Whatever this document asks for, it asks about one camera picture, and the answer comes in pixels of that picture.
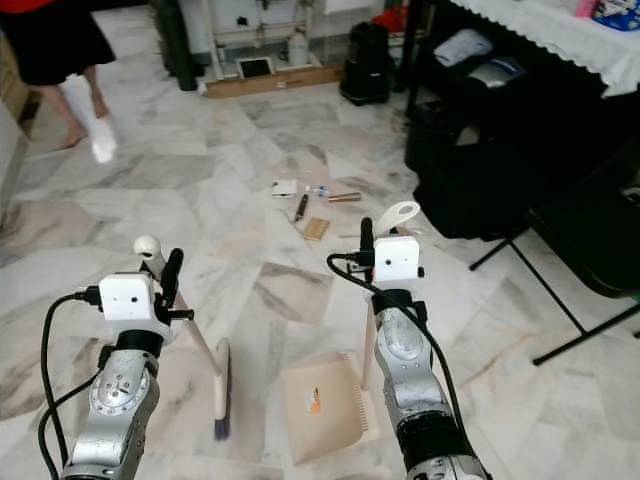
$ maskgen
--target black chair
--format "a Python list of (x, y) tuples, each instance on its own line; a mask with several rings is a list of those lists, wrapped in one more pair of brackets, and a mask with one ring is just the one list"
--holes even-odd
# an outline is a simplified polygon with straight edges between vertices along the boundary
[[(553, 201), (530, 208), (527, 224), (590, 289), (610, 298), (640, 295), (640, 135), (602, 168)], [(540, 365), (640, 312), (638, 303), (591, 330), (585, 329), (516, 246), (500, 242), (469, 268), (510, 246), (553, 297), (580, 334), (533, 360)], [(634, 334), (640, 338), (640, 332)]]

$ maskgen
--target black speaker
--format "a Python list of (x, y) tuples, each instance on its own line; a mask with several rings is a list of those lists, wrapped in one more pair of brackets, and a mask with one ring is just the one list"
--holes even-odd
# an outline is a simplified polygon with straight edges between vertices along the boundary
[(354, 105), (389, 99), (389, 32), (371, 22), (351, 29), (340, 93)]

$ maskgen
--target pen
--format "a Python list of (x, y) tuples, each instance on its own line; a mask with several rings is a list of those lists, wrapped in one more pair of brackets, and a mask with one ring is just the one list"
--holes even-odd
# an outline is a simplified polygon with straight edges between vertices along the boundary
[(298, 211), (296, 212), (296, 217), (293, 220), (293, 223), (296, 223), (297, 221), (302, 220), (302, 217), (304, 217), (304, 211), (307, 208), (308, 201), (309, 201), (309, 195), (305, 193), (300, 199), (300, 205), (298, 205)]

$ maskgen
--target marble floor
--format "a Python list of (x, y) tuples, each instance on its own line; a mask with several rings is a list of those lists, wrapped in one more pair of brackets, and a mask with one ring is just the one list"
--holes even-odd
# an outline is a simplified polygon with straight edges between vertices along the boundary
[[(64, 127), (44, 105), (0, 257), (0, 479), (46, 478), (35, 427), (43, 411), (39, 342), (61, 294), (135, 268), (133, 240), (158, 236), (186, 254), (182, 288), (210, 345), (229, 336), (231, 438), (213, 440), (212, 382), (185, 332), (161, 358), (160, 403), (147, 432), (140, 479), (387, 480), (404, 478), (399, 450), (373, 392), (378, 439), (294, 466), (282, 369), (310, 354), (362, 356), (363, 295), (334, 278), (324, 258), (356, 245), (359, 220), (410, 198), (403, 164), (403, 98), (356, 108), (336, 85), (213, 101), (180, 92), (155, 51), (144, 8), (98, 19), (119, 60), (100, 70), (120, 132), (117, 157), (94, 161), (85, 142), (53, 151)], [(296, 200), (270, 197), (281, 177), (360, 191), (359, 203), (312, 198), (308, 216), (331, 221), (321, 242), (291, 223)], [(535, 368), (530, 359), (571, 338), (571, 324), (511, 252), (476, 273), (489, 245), (447, 240), (421, 215), (426, 278), (416, 291), (449, 358), (467, 428), (498, 480), (631, 480), (640, 471), (639, 319)], [(536, 236), (522, 248), (588, 325), (624, 309), (587, 290)], [(101, 315), (64, 307), (53, 327), (58, 392), (88, 378), (111, 340)], [(74, 440), (86, 396), (62, 418)]]

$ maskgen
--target person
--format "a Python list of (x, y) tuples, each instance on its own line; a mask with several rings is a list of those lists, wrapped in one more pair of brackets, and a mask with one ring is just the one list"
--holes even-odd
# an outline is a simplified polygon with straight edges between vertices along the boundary
[(96, 65), (115, 56), (86, 0), (0, 0), (0, 30), (18, 62), (22, 81), (42, 93), (68, 126), (62, 147), (87, 136), (60, 88), (73, 73), (87, 80), (96, 117), (109, 113), (98, 86)]

